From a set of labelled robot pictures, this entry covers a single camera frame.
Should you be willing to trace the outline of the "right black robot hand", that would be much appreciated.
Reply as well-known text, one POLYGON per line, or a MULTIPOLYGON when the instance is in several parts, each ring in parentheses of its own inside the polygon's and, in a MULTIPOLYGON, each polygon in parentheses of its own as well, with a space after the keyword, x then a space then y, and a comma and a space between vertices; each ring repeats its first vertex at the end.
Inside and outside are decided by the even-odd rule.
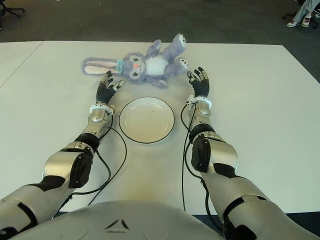
POLYGON ((199 66, 193 72, 187 71, 186 75, 193 88, 194 96, 207 98, 210 91, 210 83, 206 71, 199 66))

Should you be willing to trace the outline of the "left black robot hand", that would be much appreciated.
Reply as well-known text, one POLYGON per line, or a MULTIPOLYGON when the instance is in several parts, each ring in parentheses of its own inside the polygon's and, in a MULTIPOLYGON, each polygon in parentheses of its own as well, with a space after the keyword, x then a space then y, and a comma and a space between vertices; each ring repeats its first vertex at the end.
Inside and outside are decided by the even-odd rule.
POLYGON ((115 82, 112 72, 109 70, 104 75, 99 83, 96 91, 96 103, 108 105, 115 93, 125 84, 125 80, 115 82))

